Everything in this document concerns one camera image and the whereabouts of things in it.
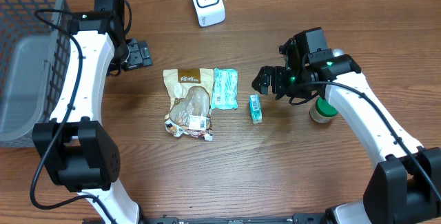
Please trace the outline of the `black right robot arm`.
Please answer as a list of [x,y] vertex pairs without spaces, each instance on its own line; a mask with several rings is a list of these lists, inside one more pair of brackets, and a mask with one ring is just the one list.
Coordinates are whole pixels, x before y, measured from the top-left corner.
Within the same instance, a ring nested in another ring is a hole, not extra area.
[[292,105],[322,99],[342,115],[366,150],[373,174],[358,201],[322,214],[297,214],[295,223],[420,223],[440,216],[440,148],[425,148],[375,96],[360,66],[329,48],[322,28],[279,47],[283,66],[264,66],[252,81],[261,94]]

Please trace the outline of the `teal white tissue packet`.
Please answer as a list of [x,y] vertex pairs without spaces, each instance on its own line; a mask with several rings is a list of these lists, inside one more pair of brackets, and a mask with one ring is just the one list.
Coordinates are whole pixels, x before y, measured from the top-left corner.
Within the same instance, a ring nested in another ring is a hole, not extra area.
[[249,96],[249,106],[253,124],[262,123],[263,115],[260,106],[260,99],[257,94],[252,94]]

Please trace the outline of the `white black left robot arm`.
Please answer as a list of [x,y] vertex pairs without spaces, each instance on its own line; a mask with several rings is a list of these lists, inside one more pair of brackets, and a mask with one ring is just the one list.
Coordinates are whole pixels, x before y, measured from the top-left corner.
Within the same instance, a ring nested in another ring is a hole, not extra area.
[[[132,24],[127,0],[94,0],[92,11],[62,13],[71,17],[66,28],[48,25],[69,39],[70,60],[49,121],[33,127],[41,161],[30,186],[31,203],[53,210],[85,199],[102,223],[144,223],[141,207],[119,179],[120,152],[102,126],[101,107],[106,78],[151,66],[150,50],[145,41],[126,37]],[[35,192],[42,170],[76,196],[52,205],[38,203]]]

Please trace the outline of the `green lid white jar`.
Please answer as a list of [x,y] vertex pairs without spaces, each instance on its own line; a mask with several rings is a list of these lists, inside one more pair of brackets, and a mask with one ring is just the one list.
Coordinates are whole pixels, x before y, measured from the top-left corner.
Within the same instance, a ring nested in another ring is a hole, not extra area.
[[311,106],[309,115],[317,123],[328,123],[338,115],[338,111],[326,100],[318,97]]

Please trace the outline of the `yellow liquid bottle silver cap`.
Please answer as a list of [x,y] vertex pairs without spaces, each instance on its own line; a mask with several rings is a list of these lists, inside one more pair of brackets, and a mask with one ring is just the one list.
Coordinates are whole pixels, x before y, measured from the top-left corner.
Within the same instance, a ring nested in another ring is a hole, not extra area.
[[333,56],[334,57],[339,57],[339,56],[342,56],[342,55],[345,54],[345,52],[343,50],[339,49],[339,48],[333,49],[332,52],[333,52]]

